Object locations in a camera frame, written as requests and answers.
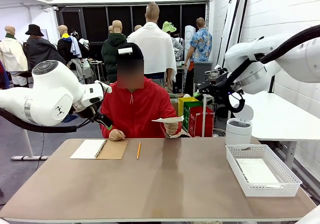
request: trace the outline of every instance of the white basket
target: white basket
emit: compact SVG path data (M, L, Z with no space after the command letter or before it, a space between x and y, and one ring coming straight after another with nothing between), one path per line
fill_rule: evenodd
M226 159L247 197L294 197L302 181L267 145L226 145ZM248 182L236 158L263 159L280 183Z

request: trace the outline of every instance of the brown notebook cover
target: brown notebook cover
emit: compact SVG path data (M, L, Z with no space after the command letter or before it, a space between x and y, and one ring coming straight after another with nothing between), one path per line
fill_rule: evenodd
M96 159L122 159L127 144L127 140L107 140Z

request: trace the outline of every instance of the green hat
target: green hat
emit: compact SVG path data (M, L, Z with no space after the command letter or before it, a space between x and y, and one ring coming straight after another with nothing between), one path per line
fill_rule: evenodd
M172 25L171 22L165 21L162 25L162 31L164 31L165 33L167 32L174 33L176 30L177 28L175 28L175 26Z

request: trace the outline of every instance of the person's right hand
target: person's right hand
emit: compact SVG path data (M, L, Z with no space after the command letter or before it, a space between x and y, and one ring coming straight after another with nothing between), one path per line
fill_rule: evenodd
M110 134L109 134L109 140L110 141L119 141L119 140L124 140L126 138L125 134L118 130L118 129L113 129Z

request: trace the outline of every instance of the green jacket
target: green jacket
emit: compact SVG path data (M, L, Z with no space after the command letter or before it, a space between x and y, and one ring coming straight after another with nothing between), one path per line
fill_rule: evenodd
M102 47L102 58L110 83L117 81L117 50L127 42L127 37L121 33L110 33Z

